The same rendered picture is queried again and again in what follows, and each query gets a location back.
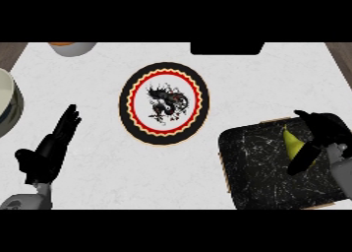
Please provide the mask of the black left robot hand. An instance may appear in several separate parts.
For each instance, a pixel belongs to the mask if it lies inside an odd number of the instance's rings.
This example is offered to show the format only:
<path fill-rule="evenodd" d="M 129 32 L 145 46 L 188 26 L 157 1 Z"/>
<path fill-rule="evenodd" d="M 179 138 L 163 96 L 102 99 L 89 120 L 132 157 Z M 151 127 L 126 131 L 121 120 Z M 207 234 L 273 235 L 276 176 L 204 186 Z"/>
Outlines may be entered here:
<path fill-rule="evenodd" d="M 56 178 L 64 163 L 67 147 L 80 121 L 77 106 L 70 104 L 59 117 L 56 126 L 45 136 L 37 149 L 34 151 L 27 149 L 15 151 L 20 170 L 27 174 L 27 184 L 49 184 Z"/>

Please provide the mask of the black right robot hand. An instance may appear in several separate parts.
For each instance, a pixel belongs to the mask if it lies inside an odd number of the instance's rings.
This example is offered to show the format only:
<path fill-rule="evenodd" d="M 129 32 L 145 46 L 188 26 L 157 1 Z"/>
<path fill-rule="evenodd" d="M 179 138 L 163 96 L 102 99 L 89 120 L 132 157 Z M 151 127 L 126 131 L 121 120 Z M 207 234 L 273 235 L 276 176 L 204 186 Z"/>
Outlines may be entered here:
<path fill-rule="evenodd" d="M 307 113 L 303 110 L 296 110 L 296 113 L 307 125 L 312 140 L 306 142 L 290 162 L 290 175 L 296 175 L 307 170 L 321 154 L 321 149 L 328 148 L 332 144 L 346 146 L 346 149 L 341 151 L 341 157 L 352 158 L 352 131 L 349 127 L 340 125 L 337 121 L 328 118 L 328 114 Z"/>

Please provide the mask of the green pear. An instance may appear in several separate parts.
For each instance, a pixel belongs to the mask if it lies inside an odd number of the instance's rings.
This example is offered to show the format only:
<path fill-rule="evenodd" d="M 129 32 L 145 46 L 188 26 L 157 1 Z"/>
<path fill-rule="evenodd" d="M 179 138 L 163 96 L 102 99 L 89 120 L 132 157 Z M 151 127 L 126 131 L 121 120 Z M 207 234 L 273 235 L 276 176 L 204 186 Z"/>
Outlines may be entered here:
<path fill-rule="evenodd" d="M 287 147 L 288 158 L 294 159 L 306 143 L 290 132 L 288 127 L 284 127 L 284 142 Z"/>

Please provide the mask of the black marbled tray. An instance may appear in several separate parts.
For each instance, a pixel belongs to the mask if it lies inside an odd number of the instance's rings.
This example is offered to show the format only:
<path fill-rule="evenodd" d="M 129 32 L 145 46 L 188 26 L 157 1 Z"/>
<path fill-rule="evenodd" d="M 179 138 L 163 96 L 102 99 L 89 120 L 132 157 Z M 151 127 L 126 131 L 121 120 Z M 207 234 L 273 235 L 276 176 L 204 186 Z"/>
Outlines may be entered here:
<path fill-rule="evenodd" d="M 220 161 L 231 198 L 239 210 L 299 210 L 344 200 L 330 173 L 327 151 L 306 172 L 288 174 L 284 129 L 307 142 L 300 117 L 231 128 L 220 133 Z"/>

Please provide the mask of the black red patterned plate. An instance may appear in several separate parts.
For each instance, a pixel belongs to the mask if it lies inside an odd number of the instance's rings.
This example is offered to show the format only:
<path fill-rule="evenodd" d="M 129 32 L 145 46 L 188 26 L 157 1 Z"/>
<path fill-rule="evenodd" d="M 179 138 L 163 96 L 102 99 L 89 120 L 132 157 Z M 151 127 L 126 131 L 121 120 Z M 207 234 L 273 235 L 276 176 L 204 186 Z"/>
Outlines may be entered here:
<path fill-rule="evenodd" d="M 158 62 L 130 76 L 118 101 L 126 130 L 154 146 L 179 144 L 201 129 L 210 111 L 210 92 L 186 65 Z"/>

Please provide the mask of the pale green bowl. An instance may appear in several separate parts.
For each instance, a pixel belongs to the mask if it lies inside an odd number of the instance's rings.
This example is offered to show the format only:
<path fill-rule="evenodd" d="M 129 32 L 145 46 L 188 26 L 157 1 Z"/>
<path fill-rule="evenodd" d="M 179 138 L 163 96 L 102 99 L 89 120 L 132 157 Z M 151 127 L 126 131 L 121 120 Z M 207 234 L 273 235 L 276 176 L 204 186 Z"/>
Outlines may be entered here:
<path fill-rule="evenodd" d="M 22 111 L 22 93 L 11 73 L 0 68 L 0 138 L 15 127 Z"/>

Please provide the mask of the white cup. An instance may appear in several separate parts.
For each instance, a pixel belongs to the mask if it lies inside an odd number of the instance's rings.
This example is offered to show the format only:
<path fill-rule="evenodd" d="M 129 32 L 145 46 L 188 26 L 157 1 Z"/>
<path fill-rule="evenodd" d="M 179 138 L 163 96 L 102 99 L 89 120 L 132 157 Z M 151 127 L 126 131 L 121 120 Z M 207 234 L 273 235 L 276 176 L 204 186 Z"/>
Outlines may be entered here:
<path fill-rule="evenodd" d="M 55 53 L 64 57 L 76 57 L 86 54 L 95 47 L 95 42 L 51 42 Z"/>

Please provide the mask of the black appliance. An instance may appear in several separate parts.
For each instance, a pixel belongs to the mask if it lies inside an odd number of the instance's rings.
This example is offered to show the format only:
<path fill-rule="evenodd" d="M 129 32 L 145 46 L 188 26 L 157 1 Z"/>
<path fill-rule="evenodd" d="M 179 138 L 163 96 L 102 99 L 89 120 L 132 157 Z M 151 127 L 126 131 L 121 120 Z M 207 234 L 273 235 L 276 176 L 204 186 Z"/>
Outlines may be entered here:
<path fill-rule="evenodd" d="M 263 42 L 192 42 L 191 53 L 195 55 L 257 55 Z"/>

